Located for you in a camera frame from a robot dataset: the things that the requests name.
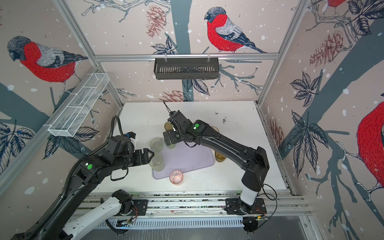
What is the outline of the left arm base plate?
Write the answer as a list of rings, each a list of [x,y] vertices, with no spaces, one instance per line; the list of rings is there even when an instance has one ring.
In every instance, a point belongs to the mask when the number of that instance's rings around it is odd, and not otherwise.
[[[120,216],[145,216],[148,200],[128,200],[122,204],[119,211]]]

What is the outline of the brown textured tall glass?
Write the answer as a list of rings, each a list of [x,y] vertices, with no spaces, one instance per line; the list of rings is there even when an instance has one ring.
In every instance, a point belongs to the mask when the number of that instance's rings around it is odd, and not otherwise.
[[[164,128],[167,132],[170,132],[170,131],[174,131],[174,127],[172,126],[172,124],[170,122],[166,122],[164,124]]]

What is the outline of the pink clear glass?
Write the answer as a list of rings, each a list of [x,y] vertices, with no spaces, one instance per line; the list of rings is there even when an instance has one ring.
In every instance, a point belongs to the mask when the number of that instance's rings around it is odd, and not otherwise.
[[[169,179],[173,185],[179,186],[183,182],[184,174],[180,170],[174,170],[170,173]]]

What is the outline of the pale green frosted tall glass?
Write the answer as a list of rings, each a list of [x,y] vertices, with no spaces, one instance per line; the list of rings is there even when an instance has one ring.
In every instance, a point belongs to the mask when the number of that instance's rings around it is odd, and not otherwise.
[[[155,172],[161,172],[165,167],[163,156],[160,153],[155,153],[149,165]]]

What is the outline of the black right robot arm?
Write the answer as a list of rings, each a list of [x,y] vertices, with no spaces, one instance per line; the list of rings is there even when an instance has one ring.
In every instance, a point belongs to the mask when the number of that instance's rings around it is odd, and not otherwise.
[[[197,120],[194,123],[187,119],[180,111],[169,111],[168,122],[174,130],[164,132],[166,145],[179,142],[194,143],[208,147],[223,154],[245,171],[242,177],[244,188],[240,198],[227,203],[225,211],[228,215],[265,214],[263,207],[256,205],[259,192],[264,187],[264,180],[270,169],[266,150],[239,144],[217,132],[209,124]]]

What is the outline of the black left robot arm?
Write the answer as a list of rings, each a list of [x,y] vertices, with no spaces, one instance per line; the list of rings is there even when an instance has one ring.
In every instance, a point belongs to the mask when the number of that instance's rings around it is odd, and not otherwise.
[[[73,239],[72,234],[65,233],[64,227],[83,200],[113,171],[146,165],[154,155],[148,148],[136,150],[127,135],[110,137],[74,164],[56,201],[31,228],[15,234],[12,239]]]

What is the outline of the pale green textured glass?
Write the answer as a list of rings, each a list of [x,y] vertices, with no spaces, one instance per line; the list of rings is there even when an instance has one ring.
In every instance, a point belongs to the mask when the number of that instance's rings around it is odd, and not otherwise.
[[[163,150],[163,140],[160,138],[154,138],[151,140],[150,146],[154,153],[159,153]]]

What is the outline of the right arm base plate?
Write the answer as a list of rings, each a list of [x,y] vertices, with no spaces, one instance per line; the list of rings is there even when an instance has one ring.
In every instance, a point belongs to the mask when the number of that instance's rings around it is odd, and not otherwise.
[[[240,198],[225,199],[224,210],[228,215],[266,215],[267,210],[264,199],[256,198],[252,205],[247,205]]]

